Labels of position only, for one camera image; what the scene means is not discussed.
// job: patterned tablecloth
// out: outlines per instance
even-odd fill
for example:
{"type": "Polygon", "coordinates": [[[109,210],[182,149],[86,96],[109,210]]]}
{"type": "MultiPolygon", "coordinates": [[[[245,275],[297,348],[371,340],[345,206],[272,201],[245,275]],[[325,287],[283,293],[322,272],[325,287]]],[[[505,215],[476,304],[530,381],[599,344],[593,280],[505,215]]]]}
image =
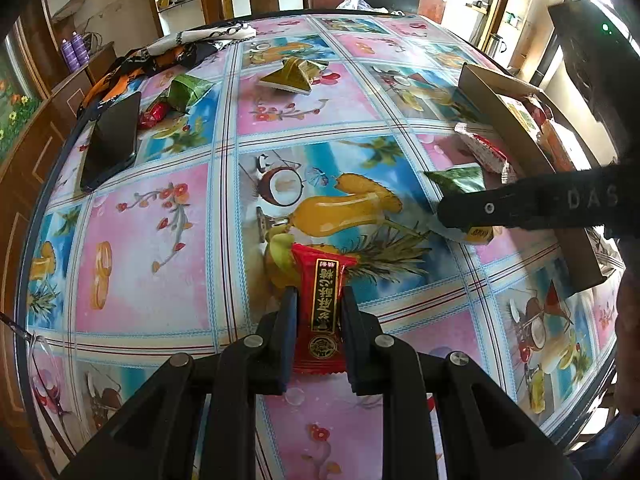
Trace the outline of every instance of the patterned tablecloth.
{"type": "MultiPolygon", "coordinates": [[[[79,192],[91,123],[66,161],[34,254],[55,267],[32,272],[27,320],[57,354],[62,408],[94,434],[174,352],[220,352],[251,333],[298,279],[283,263],[294,239],[356,256],[350,285],[386,332],[420,352],[465,351],[551,432],[613,346],[620,272],[572,295],[552,232],[497,230],[487,246],[461,246],[430,230],[441,194],[424,170],[473,161],[455,123],[500,146],[456,88],[464,62],[492,64],[420,17],[252,25],[254,40],[188,72],[212,87],[189,115],[141,136],[132,168],[79,192]],[[309,96],[256,85],[290,54],[329,63],[309,96]],[[276,235],[283,224],[291,236],[276,235]]],[[[146,107],[181,72],[129,92],[146,107]]],[[[258,478],[380,478],[382,400],[355,397],[345,374],[295,376],[257,405],[258,478]]]]}

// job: open cardboard box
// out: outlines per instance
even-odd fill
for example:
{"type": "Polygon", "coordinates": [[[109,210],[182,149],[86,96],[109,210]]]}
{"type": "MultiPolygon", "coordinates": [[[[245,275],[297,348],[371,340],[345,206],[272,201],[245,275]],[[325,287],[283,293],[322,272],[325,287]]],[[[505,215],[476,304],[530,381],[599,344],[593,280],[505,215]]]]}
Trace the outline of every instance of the open cardboard box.
{"type": "MultiPolygon", "coordinates": [[[[598,166],[593,153],[581,142],[582,139],[575,132],[574,127],[540,88],[499,72],[470,64],[463,66],[458,87],[490,120],[525,176],[555,173],[555,170],[535,141],[529,137],[527,131],[500,100],[498,94],[513,98],[535,94],[551,108],[556,122],[576,135],[576,139],[580,142],[591,166],[594,168],[598,166]]],[[[606,276],[602,275],[585,229],[556,229],[555,233],[575,292],[599,285],[606,280],[606,276]]]]}

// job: human hand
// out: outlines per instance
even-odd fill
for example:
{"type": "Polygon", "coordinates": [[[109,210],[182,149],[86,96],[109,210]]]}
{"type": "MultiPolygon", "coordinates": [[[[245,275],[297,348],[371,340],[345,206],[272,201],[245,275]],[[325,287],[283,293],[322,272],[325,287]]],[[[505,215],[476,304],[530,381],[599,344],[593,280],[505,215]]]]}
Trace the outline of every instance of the human hand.
{"type": "Polygon", "coordinates": [[[616,405],[620,413],[640,415],[640,281],[625,272],[618,289],[616,405]]]}

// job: black phone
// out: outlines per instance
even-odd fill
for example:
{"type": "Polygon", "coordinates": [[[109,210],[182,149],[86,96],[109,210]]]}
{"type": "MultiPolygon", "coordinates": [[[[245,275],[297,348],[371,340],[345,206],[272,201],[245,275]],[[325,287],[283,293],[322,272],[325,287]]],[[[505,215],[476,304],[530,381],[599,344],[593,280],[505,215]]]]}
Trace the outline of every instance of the black phone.
{"type": "Polygon", "coordinates": [[[82,191],[94,191],[136,160],[141,96],[135,92],[111,105],[98,119],[84,158],[80,177],[82,191]]]}

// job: spray can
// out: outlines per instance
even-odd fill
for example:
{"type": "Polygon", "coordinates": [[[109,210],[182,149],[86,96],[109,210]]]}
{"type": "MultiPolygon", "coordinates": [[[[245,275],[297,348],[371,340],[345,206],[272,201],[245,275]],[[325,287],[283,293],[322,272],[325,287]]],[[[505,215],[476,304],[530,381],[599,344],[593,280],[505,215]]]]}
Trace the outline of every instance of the spray can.
{"type": "Polygon", "coordinates": [[[74,48],[71,45],[71,42],[67,40],[62,40],[62,57],[65,58],[66,65],[69,67],[71,72],[75,72],[80,68],[80,63],[78,62],[78,58],[76,57],[76,53],[74,52],[74,48]]]}
{"type": "Polygon", "coordinates": [[[84,46],[84,41],[82,40],[82,36],[80,34],[73,33],[71,37],[71,45],[74,48],[74,52],[76,53],[76,57],[78,58],[78,63],[84,65],[89,63],[89,53],[86,51],[86,47],[84,46]]]}

